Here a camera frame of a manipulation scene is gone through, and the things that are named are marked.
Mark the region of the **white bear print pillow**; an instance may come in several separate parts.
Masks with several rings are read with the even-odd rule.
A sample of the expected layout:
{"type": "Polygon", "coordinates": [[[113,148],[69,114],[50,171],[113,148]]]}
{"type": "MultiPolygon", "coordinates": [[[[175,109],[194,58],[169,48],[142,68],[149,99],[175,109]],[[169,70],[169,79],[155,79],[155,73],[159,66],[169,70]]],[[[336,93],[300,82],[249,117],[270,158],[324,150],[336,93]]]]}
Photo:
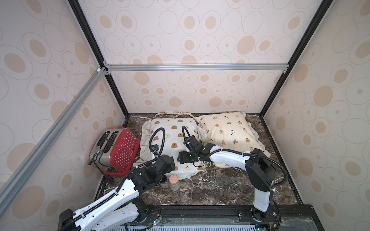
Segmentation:
{"type": "Polygon", "coordinates": [[[198,140],[198,127],[195,119],[191,117],[185,118],[154,118],[142,126],[142,137],[140,142],[140,156],[136,165],[147,162],[155,158],[154,154],[149,149],[149,140],[152,134],[159,128],[165,129],[165,144],[162,154],[173,157],[175,170],[167,173],[166,176],[176,175],[178,179],[183,180],[196,175],[198,172],[204,172],[206,166],[202,162],[184,163],[177,161],[179,153],[186,151],[183,144],[184,138],[182,134],[182,127],[185,126],[190,135],[194,135],[198,140]]]}

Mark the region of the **cream animal print pillow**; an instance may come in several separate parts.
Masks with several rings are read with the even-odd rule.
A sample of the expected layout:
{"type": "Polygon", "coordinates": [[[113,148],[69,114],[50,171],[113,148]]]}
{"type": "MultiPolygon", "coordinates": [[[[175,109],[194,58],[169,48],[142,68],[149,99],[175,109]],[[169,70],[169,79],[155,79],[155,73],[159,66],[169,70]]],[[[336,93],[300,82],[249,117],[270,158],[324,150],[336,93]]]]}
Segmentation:
{"type": "Polygon", "coordinates": [[[267,157],[271,154],[259,141],[257,132],[247,122],[244,112],[202,115],[195,118],[198,135],[202,143],[213,143],[222,148],[236,151],[262,150],[267,157]]]}

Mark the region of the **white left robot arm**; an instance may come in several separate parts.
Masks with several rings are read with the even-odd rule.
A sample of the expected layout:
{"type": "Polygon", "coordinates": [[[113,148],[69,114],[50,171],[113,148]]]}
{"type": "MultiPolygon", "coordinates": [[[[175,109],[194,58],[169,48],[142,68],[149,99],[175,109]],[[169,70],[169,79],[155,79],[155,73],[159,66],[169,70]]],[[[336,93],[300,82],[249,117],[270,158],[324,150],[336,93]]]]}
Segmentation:
{"type": "Polygon", "coordinates": [[[159,156],[134,167],[118,187],[93,203],[60,214],[60,231],[108,231],[121,224],[143,222],[148,207],[139,198],[142,193],[159,185],[163,176],[175,170],[173,157],[159,156]]]}

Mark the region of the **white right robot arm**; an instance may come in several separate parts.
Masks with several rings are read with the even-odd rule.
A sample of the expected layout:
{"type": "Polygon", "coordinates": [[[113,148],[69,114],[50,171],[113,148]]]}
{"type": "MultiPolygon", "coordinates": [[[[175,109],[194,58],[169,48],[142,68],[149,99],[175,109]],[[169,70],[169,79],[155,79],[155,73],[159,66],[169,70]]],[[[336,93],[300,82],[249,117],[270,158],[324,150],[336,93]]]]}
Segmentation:
{"type": "Polygon", "coordinates": [[[280,163],[268,158],[260,149],[240,152],[212,143],[203,145],[194,136],[185,137],[184,145],[187,150],[180,152],[177,159],[181,164],[199,161],[219,162],[247,172],[254,187],[251,216],[257,221],[267,217],[275,188],[288,181],[286,169],[280,163]]]}

